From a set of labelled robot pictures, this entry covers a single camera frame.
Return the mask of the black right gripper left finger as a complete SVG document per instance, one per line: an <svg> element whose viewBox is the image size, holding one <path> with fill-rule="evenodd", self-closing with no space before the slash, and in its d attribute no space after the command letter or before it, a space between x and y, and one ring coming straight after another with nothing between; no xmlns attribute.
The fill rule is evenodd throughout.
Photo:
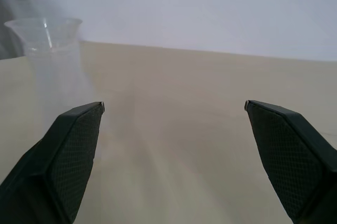
<svg viewBox="0 0 337 224"><path fill-rule="evenodd" d="M73 224L90 178L103 102L59 115L0 184L0 224Z"/></svg>

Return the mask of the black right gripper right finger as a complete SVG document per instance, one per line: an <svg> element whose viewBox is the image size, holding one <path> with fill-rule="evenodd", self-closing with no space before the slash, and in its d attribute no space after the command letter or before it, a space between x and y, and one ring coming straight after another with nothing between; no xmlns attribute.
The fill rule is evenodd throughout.
<svg viewBox="0 0 337 224"><path fill-rule="evenodd" d="M293 224L337 224L337 150L299 113L244 106L267 176Z"/></svg>

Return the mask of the clear plastic beaker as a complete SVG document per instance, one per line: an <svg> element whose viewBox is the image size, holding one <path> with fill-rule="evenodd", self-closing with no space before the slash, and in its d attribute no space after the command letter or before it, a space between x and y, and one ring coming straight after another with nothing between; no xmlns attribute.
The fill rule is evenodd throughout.
<svg viewBox="0 0 337 224"><path fill-rule="evenodd" d="M34 72L44 131L60 114L101 101L82 67L81 23L78 18L36 17L4 24L19 38Z"/></svg>

